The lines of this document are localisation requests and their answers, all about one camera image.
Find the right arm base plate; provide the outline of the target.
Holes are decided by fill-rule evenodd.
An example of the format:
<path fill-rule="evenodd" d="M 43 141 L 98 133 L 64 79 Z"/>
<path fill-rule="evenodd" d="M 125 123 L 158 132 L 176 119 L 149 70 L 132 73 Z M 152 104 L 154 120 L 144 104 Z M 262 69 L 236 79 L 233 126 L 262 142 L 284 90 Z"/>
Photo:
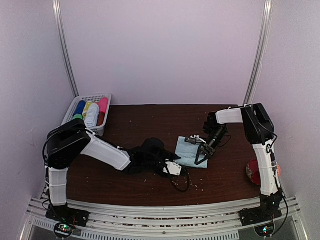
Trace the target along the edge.
<path fill-rule="evenodd" d="M 250 209 L 244 208 L 241 211 L 239 211 L 238 214 L 243 227 L 260 224 L 264 222 L 270 222 L 282 216 L 282 212 L 280 209 L 275 209 L 271 212 L 268 212 L 262 211 L 260 207 Z"/>

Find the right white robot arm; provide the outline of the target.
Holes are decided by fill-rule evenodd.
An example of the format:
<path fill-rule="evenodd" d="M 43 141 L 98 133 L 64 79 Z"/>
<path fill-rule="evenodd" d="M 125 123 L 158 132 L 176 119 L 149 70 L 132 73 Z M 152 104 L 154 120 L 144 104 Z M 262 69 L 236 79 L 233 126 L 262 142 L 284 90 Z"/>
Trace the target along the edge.
<path fill-rule="evenodd" d="M 211 112 L 203 125 L 208 135 L 197 150 L 195 165 L 209 160 L 227 133 L 228 124 L 242 123 L 247 141 L 252 145 L 260 174 L 260 205 L 239 211 L 243 226 L 272 221 L 282 216 L 280 203 L 283 193 L 278 176 L 274 143 L 278 138 L 275 127 L 261 103 Z"/>

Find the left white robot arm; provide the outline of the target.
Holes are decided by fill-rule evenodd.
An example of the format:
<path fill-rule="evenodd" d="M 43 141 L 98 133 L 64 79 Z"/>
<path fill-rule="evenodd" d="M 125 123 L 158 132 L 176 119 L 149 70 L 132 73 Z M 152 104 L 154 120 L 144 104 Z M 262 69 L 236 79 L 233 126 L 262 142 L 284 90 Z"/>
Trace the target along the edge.
<path fill-rule="evenodd" d="M 69 221 L 75 212 L 67 203 L 67 176 L 73 161 L 89 156 L 114 169 L 133 175 L 142 171 L 171 178 L 183 172 L 175 153 L 165 149 L 158 138 L 148 138 L 141 146 L 127 149 L 97 136 L 75 119 L 52 130 L 42 149 L 45 182 L 49 190 L 49 211 L 61 222 Z"/>

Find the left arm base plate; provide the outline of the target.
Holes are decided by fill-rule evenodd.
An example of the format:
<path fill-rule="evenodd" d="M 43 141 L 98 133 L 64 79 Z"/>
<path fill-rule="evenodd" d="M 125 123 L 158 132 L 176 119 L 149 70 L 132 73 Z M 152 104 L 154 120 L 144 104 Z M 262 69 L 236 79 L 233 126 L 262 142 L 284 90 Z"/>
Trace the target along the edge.
<path fill-rule="evenodd" d="M 89 215 L 88 211 L 68 206 L 50 206 L 46 211 L 45 217 L 72 226 L 86 227 Z"/>

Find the light blue towel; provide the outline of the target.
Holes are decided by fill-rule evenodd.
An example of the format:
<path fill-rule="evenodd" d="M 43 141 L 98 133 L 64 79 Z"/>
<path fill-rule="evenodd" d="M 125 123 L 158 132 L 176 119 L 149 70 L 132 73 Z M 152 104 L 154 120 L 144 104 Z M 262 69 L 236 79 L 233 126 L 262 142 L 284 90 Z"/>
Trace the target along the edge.
<path fill-rule="evenodd" d="M 88 111 L 87 115 L 84 119 L 84 124 L 86 128 L 93 128 L 97 126 L 98 116 L 99 116 L 100 108 L 97 103 L 93 103 Z"/>
<path fill-rule="evenodd" d="M 199 145 L 197 144 L 185 142 L 184 136 L 179 136 L 177 139 L 175 154 L 180 157 L 180 159 L 175 160 L 175 162 L 181 166 L 189 168 L 207 169 L 208 160 L 199 165 L 195 164 L 198 147 Z"/>

